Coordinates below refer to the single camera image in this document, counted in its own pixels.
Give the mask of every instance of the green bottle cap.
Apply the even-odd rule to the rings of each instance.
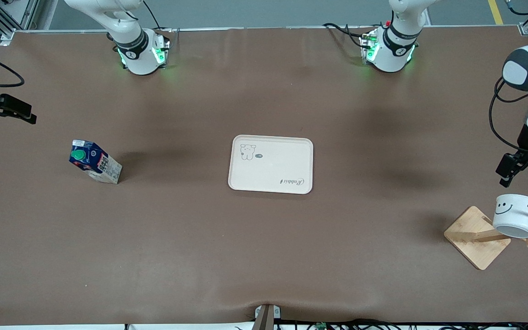
[[[81,160],[81,159],[84,159],[84,157],[87,156],[87,154],[82,150],[75,150],[71,152],[71,156],[74,159]]]

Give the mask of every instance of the cartoon bear print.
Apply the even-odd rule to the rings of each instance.
[[[254,158],[254,149],[256,149],[256,146],[253,144],[240,144],[239,152],[242,153],[242,159],[252,160]]]

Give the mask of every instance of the table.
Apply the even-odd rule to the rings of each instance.
[[[516,27],[425,29],[400,73],[361,65],[325,29],[182,32],[168,69],[121,69],[103,34],[17,33],[0,61],[35,126],[0,119],[0,325],[285,319],[528,321],[528,249],[477,271],[443,236],[510,188],[488,128]],[[13,76],[0,69],[0,82]],[[518,93],[503,91],[507,97]],[[526,102],[498,104],[515,140]],[[310,194],[237,192],[239,134],[309,138]],[[69,163],[71,141],[123,165],[119,185]]]

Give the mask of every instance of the white tray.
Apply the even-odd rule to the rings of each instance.
[[[308,194],[313,188],[313,142],[238,135],[232,144],[228,184],[233,190]]]

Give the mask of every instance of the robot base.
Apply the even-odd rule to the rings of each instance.
[[[369,49],[361,48],[364,64],[372,63],[380,71],[399,71],[411,60],[415,46],[408,51],[406,56],[394,56],[392,50],[384,45],[383,35],[384,28],[379,27],[363,35],[364,38],[360,38],[360,44],[369,47]]]
[[[170,40],[165,40],[163,35],[151,29],[143,30],[148,35],[148,46],[138,59],[130,59],[118,50],[124,69],[136,75],[149,75],[159,67],[166,67],[170,49]]]

